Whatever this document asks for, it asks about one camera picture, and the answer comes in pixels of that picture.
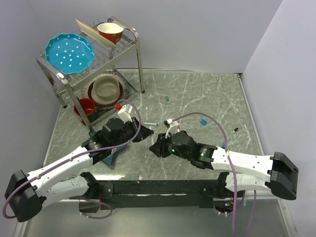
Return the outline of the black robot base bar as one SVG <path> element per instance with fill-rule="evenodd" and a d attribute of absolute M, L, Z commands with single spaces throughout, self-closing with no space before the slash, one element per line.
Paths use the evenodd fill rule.
<path fill-rule="evenodd" d="M 234 192 L 217 180 L 109 180 L 98 181 L 83 196 L 104 201 L 112 208 L 181 207 L 213 208 L 215 199 L 232 198 Z"/>

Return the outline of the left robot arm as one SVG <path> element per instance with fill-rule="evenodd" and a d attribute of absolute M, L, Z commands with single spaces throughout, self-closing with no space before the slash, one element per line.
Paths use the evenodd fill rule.
<path fill-rule="evenodd" d="M 102 129 L 90 132 L 90 137 L 65 157 L 29 173 L 22 170 L 13 173 L 4 194 L 4 218 L 25 222 L 46 206 L 60 200 L 76 196 L 95 197 L 98 182 L 91 173 L 85 172 L 73 181 L 67 178 L 104 159 L 111 164 L 109 157 L 113 153 L 130 142 L 141 142 L 153 133 L 153 130 L 141 125 L 136 118 L 127 122 L 111 118 Z"/>

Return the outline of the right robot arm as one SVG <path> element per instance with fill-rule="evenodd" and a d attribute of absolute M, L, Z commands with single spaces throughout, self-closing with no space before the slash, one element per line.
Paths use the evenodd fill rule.
<path fill-rule="evenodd" d="M 160 158 L 175 155 L 200 169 L 228 172 L 226 179 L 216 184 L 216 191 L 222 197 L 234 191 L 270 190 L 281 199 L 297 198 L 299 169 L 280 152 L 256 156 L 225 151 L 221 147 L 197 143 L 185 131 L 169 137 L 160 133 L 149 150 Z"/>

